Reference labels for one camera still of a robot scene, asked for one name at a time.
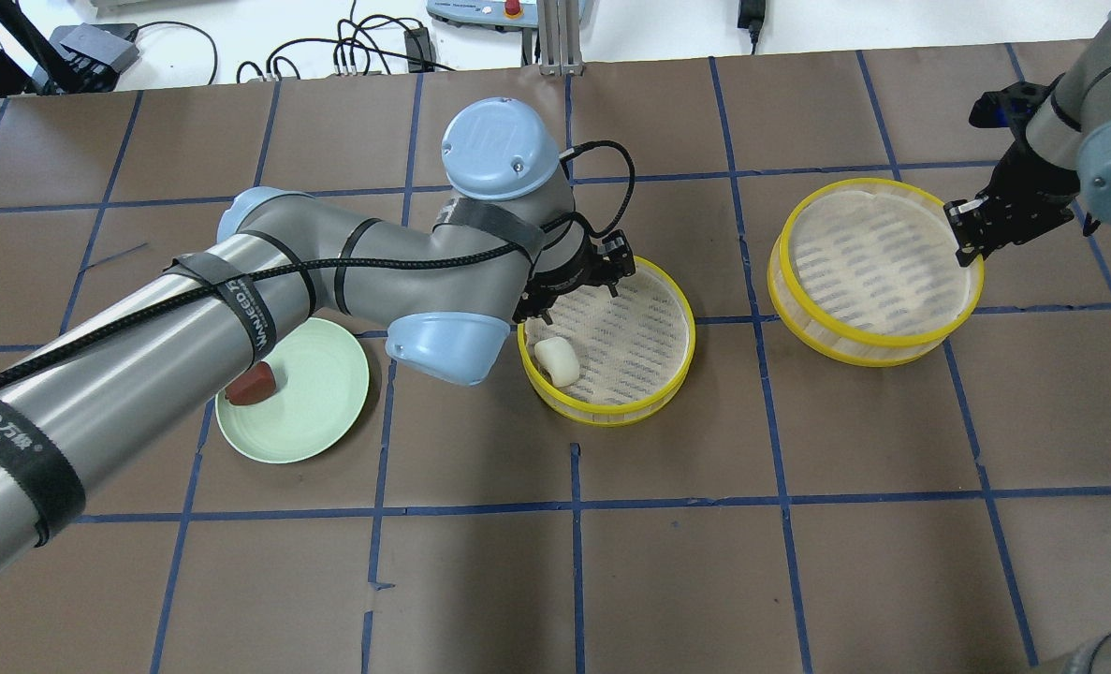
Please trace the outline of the yellow steamer basket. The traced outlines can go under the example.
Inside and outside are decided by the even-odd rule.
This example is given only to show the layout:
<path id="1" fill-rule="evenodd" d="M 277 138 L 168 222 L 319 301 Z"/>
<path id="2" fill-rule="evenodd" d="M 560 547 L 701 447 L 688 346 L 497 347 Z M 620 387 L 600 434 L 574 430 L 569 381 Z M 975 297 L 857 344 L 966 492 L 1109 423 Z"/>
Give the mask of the yellow steamer basket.
<path id="1" fill-rule="evenodd" d="M 547 408 L 593 427 L 635 425 L 653 418 L 680 391 L 695 350 L 694 312 L 672 276 L 645 256 L 623 278 L 620 295 L 605 286 L 580 286 L 559 298 L 551 323 L 526 320 L 516 343 L 522 371 Z M 572 343 L 581 378 L 553 388 L 533 348 L 548 336 Z"/>
<path id="2" fill-rule="evenodd" d="M 942 203 L 887 179 L 815 189 L 770 249 L 767 290 L 800 342 L 858 368 L 924 358 L 965 323 L 985 266 L 957 261 Z"/>

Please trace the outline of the white steamed bun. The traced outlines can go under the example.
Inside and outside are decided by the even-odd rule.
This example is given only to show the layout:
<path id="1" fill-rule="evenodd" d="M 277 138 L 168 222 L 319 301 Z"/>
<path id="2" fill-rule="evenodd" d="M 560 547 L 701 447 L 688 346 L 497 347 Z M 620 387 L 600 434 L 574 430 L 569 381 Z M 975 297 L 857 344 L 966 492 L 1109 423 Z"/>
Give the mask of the white steamed bun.
<path id="1" fill-rule="evenodd" d="M 553 388 L 571 388 L 581 378 L 581 364 L 571 342 L 548 336 L 533 348 L 536 363 Z"/>

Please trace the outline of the red-brown bun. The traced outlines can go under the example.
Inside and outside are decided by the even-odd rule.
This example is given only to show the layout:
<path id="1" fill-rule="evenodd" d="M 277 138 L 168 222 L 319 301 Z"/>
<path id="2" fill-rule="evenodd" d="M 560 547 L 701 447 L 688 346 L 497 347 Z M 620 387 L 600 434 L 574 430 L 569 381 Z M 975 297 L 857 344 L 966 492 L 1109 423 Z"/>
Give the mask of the red-brown bun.
<path id="1" fill-rule="evenodd" d="M 277 381 L 273 369 L 260 361 L 223 388 L 223 398 L 231 405 L 250 406 L 266 401 L 274 394 Z"/>

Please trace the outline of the light green plate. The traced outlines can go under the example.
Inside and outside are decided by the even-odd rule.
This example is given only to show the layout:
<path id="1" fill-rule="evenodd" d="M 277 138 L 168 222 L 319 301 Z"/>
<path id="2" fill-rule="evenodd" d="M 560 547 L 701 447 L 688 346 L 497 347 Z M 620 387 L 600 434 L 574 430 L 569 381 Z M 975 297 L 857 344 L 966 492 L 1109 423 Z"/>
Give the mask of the light green plate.
<path id="1" fill-rule="evenodd" d="M 320 455 L 354 426 L 370 394 L 370 363 L 346 328 L 311 318 L 278 343 L 269 364 L 274 390 L 250 405 L 224 392 L 214 418 L 230 447 L 267 464 L 298 463 Z"/>

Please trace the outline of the aluminium frame post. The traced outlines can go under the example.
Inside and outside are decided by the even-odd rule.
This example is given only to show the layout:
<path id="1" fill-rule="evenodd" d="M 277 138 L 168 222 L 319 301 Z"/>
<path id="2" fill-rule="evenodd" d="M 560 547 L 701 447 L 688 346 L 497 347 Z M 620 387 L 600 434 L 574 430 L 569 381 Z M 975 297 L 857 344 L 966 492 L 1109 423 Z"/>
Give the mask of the aluminium frame post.
<path id="1" fill-rule="evenodd" d="M 536 62 L 544 76 L 580 76 L 581 19 L 588 1 L 537 1 Z"/>

